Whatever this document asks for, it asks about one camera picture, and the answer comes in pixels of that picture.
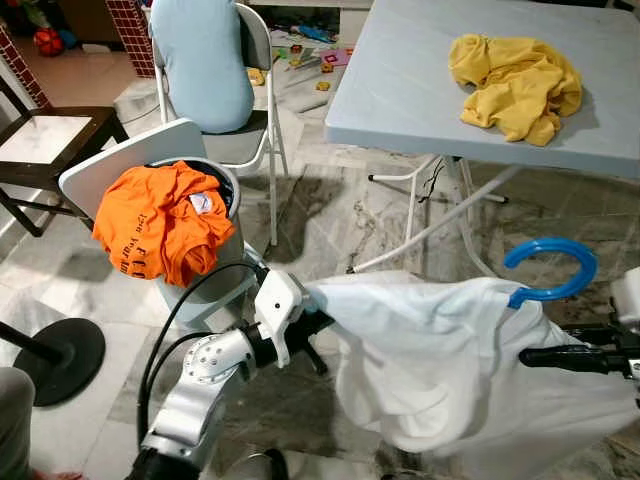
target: shirt tag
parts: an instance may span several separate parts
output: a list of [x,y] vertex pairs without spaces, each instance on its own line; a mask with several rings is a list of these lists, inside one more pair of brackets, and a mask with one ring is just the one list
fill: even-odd
[[191,205],[193,205],[198,215],[211,211],[211,199],[209,199],[207,194],[193,193],[189,195],[189,200],[191,200]]

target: folding table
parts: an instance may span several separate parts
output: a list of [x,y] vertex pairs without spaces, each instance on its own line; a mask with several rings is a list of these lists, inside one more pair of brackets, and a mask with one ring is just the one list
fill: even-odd
[[[562,119],[562,130],[546,147],[509,143],[497,129],[459,119],[471,90],[456,84],[447,62],[453,40],[465,33],[538,38],[581,72],[582,107]],[[461,214],[523,168],[558,167],[639,179],[639,44],[640,23],[619,10],[499,0],[376,0],[327,115],[327,139],[433,153],[404,176],[412,180],[410,210],[418,172],[438,155],[447,160],[456,180],[454,160],[461,160],[457,163],[470,195],[463,199],[462,188],[454,189],[456,206],[439,221],[414,236],[409,228],[403,245],[353,271],[395,257],[458,220],[471,259],[483,273],[493,275],[476,253]],[[507,167],[474,192],[465,157]]]

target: orange t-shirt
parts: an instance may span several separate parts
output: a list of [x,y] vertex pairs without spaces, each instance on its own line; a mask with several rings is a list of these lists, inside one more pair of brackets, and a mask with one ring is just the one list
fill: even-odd
[[219,186],[184,161],[130,168],[105,192],[93,238],[122,273],[186,287],[214,267],[235,231]]

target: dark wooden chair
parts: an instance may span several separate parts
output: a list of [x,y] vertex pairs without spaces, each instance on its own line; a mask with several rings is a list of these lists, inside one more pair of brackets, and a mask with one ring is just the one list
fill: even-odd
[[[2,77],[0,90],[20,114],[0,133],[0,183],[49,190],[64,198],[58,187],[62,172],[100,152],[111,137],[116,142],[129,138],[112,107],[29,110]],[[2,188],[0,203],[34,237],[42,235],[42,229],[20,206],[78,216],[93,228],[93,222],[74,205],[65,208],[12,198]]]

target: plastic hanger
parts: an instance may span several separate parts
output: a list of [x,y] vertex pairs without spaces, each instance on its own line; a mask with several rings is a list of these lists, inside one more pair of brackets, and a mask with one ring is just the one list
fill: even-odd
[[564,285],[555,288],[535,289],[521,287],[509,299],[511,308],[520,308],[525,300],[547,302],[580,293],[591,283],[598,270],[598,260],[585,245],[566,238],[540,238],[518,245],[504,259],[504,266],[515,268],[522,260],[536,253],[561,252],[575,257],[582,265],[580,271]]

